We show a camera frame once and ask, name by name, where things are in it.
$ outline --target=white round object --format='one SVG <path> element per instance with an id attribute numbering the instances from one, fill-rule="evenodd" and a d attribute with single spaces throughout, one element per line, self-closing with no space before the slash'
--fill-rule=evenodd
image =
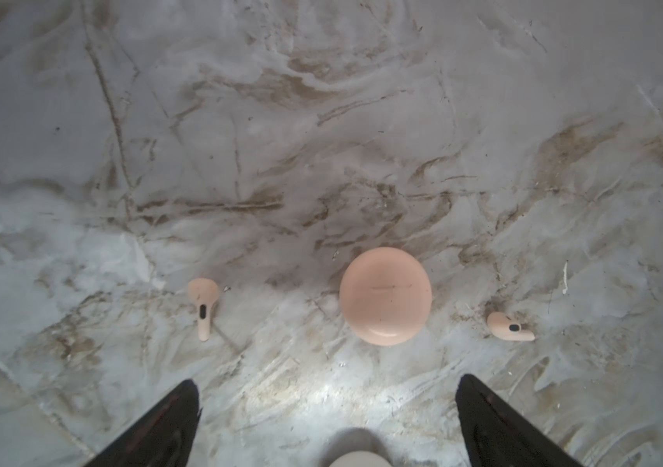
<path id="1" fill-rule="evenodd" d="M 356 451 L 343 455 L 329 467 L 391 467 L 391 464 L 378 454 Z"/>

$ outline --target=gray marble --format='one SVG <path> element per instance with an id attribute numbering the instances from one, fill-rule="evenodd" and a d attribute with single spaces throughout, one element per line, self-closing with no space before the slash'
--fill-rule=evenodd
<path id="1" fill-rule="evenodd" d="M 337 303 L 383 245 L 434 295 L 392 348 Z M 197 276 L 227 288 L 206 343 Z M 663 2 L 0 2 L 23 465 L 83 462 L 185 378 L 190 465 L 318 465 L 353 428 L 468 465 L 466 372 L 584 465 L 663 465 Z"/>

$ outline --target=pink circular object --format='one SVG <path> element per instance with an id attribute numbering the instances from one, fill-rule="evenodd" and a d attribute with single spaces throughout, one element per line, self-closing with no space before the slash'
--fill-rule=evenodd
<path id="1" fill-rule="evenodd" d="M 427 272 L 409 253 L 374 248 L 347 267 L 339 297 L 344 319 L 360 339 L 395 345 L 425 326 L 432 289 Z"/>

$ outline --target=black pointed object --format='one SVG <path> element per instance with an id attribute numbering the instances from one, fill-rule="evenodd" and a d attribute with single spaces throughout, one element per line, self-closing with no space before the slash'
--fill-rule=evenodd
<path id="1" fill-rule="evenodd" d="M 185 467 L 199 415 L 199 391 L 186 379 L 86 467 Z"/>
<path id="2" fill-rule="evenodd" d="M 472 374 L 456 406 L 472 467 L 581 467 Z"/>

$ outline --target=small debris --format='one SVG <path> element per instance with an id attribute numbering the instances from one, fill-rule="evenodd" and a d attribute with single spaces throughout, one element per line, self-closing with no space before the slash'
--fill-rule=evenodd
<path id="1" fill-rule="evenodd" d="M 568 262 L 565 262 L 565 267 L 562 268 L 562 282 L 565 283 L 565 288 L 562 289 L 562 294 L 568 294 Z"/>

